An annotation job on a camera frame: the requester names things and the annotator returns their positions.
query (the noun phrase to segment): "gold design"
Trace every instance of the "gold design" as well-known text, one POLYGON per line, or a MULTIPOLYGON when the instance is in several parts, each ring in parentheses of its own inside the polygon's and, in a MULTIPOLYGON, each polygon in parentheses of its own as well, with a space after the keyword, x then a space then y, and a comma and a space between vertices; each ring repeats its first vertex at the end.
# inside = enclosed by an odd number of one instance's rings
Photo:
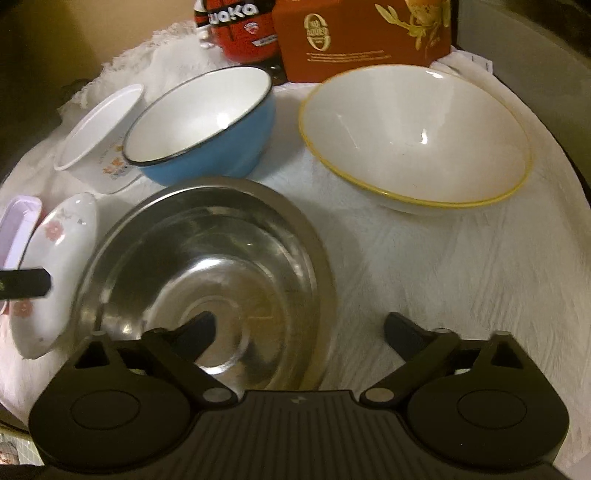
POLYGON ((450 0, 404 0, 410 12, 408 23, 398 18, 397 11, 388 5, 386 10, 381 5, 375 4, 375 8, 382 18, 392 24, 408 30, 408 35, 415 38, 414 47, 417 50, 423 45, 423 38, 429 33, 427 48, 433 47, 439 42, 439 27, 449 28, 452 22, 450 0))
POLYGON ((316 50, 326 51, 330 47, 329 27, 326 20, 319 14, 307 14, 304 19, 304 28, 308 42, 316 50))

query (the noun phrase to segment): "floral plate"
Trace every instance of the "floral plate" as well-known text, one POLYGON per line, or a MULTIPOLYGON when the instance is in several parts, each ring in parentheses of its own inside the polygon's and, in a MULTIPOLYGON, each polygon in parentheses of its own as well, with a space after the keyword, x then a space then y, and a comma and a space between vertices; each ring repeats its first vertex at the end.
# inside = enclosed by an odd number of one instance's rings
POLYGON ((95 198, 81 193, 59 204, 33 233, 21 268, 45 268, 51 275, 51 290, 42 299, 10 302, 12 338, 24 358, 45 355, 66 329, 96 232, 95 198))

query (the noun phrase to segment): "white cloth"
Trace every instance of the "white cloth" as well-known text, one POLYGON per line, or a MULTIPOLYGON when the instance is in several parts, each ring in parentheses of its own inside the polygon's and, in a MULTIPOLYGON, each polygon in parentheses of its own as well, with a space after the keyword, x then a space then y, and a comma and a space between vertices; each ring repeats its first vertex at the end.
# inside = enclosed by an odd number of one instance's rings
MULTIPOLYGON (((97 104, 141 81, 148 100, 225 62, 176 27, 126 52, 63 110, 66 120, 29 152, 0 190, 0 211, 16 194, 40 196, 47 210, 87 189, 51 160, 72 127, 74 104, 97 104)), ((336 351, 322 388, 358 393, 401 365, 382 339, 382 322, 400 311, 425 328, 445 326, 467 338, 509 330, 567 405, 571 427, 557 458, 566 468, 591 450, 591 212, 569 162, 537 117, 491 74, 459 54, 442 63, 497 97, 527 130, 530 179, 512 198, 456 216, 412 216, 372 203, 316 161, 297 130, 309 85, 277 87, 277 121, 251 178, 292 200, 316 227, 339 296, 336 351)), ((141 178, 98 197, 102 232, 160 187, 141 178)), ((72 348, 71 335, 46 356, 16 353, 8 318, 0 320, 0 402, 21 420, 72 348)))

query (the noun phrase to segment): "stainless steel bowl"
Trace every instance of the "stainless steel bowl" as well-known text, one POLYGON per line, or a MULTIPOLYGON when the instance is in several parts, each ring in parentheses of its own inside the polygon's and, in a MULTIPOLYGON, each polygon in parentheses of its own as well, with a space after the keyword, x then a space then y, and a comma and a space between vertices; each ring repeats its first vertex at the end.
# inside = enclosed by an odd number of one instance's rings
POLYGON ((198 364, 237 393, 320 382, 335 288, 314 229, 277 192, 217 177, 153 195, 107 234, 72 315, 78 339, 136 339, 204 310, 217 335, 198 364))

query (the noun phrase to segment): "bowl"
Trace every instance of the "bowl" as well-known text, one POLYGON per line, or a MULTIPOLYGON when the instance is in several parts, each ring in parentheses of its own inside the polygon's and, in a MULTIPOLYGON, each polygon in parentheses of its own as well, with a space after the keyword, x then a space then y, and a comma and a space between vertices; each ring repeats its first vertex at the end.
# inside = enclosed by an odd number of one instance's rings
POLYGON ((332 77, 302 104, 299 128, 329 169, 411 213, 491 205, 531 170, 527 136, 503 104, 423 67, 380 65, 332 77))
POLYGON ((217 318, 206 372, 245 389, 316 388, 332 345, 336 295, 304 215, 258 183, 206 178, 129 212, 87 266, 74 301, 77 338, 137 339, 203 311, 217 318))
POLYGON ((99 193, 129 185, 140 172, 123 158, 123 140, 145 108, 144 87, 129 85, 94 107, 61 144, 53 166, 66 170, 99 193))
POLYGON ((216 70, 150 105, 125 138, 125 158, 166 186, 200 176, 245 177, 258 163, 274 118, 265 71, 216 70))

